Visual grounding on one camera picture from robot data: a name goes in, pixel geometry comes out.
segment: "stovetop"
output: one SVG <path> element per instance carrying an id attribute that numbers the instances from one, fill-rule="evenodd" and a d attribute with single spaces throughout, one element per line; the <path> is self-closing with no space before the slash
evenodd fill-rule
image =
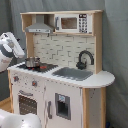
<path id="1" fill-rule="evenodd" d="M 25 69 L 25 70 L 31 70 L 31 71 L 34 71 L 34 72 L 47 72 L 55 67 L 58 67 L 58 65 L 53 65 L 53 64 L 47 64 L 47 63 L 41 63 L 40 64 L 40 67 L 35 67 L 35 68 L 29 68 L 27 67 L 25 64 L 22 64 L 20 66 L 17 66 L 18 68 L 22 68 L 22 69 Z"/>

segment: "knob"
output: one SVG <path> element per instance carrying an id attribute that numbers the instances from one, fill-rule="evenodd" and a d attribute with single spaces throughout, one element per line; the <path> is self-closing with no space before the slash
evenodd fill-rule
<path id="1" fill-rule="evenodd" d="M 18 80 L 19 80 L 18 76 L 15 76 L 15 77 L 14 77 L 14 82 L 16 82 L 16 81 L 18 81 Z"/>
<path id="2" fill-rule="evenodd" d="M 32 81 L 32 86 L 37 87 L 37 81 Z"/>

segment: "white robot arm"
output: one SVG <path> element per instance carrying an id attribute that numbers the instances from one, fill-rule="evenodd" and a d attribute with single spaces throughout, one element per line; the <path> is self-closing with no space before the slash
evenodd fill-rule
<path id="1" fill-rule="evenodd" d="M 22 58 L 25 54 L 11 32 L 0 36 L 0 73 L 10 64 L 13 54 Z M 37 115 L 16 115 L 0 109 L 0 128 L 42 128 Z"/>
<path id="2" fill-rule="evenodd" d="M 10 64 L 13 54 L 16 58 L 24 57 L 25 53 L 11 32 L 0 36 L 0 73 Z"/>

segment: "gray curtain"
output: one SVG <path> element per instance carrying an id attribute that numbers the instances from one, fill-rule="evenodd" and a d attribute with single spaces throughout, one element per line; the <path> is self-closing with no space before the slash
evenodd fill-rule
<path id="1" fill-rule="evenodd" d="M 21 12 L 104 10 L 103 70 L 116 80 L 107 87 L 107 121 L 128 128 L 128 1 L 127 0 L 11 0 L 14 33 L 25 48 Z"/>
<path id="2" fill-rule="evenodd" d="M 9 0 L 0 1 L 0 35 L 12 31 L 11 6 Z M 0 74 L 0 101 L 9 97 L 8 72 Z"/>

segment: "cabinet handle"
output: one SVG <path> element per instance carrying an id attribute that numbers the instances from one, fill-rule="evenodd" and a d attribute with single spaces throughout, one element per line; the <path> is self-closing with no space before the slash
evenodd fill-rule
<path id="1" fill-rule="evenodd" d="M 22 95 L 25 95 L 25 96 L 33 96 L 33 94 L 31 94 L 31 93 L 26 93 L 26 92 L 24 92 L 24 91 L 22 91 L 22 90 L 20 90 L 19 91 Z"/>
<path id="2" fill-rule="evenodd" d="M 48 117 L 49 117 L 49 119 L 52 119 L 52 115 L 50 114 L 50 107 L 51 107 L 51 101 L 48 102 L 47 111 L 48 111 Z"/>
<path id="3" fill-rule="evenodd" d="M 59 27 L 57 27 L 57 21 L 59 20 L 59 18 L 58 17 L 55 17 L 55 28 L 56 28 L 56 30 L 59 30 Z"/>

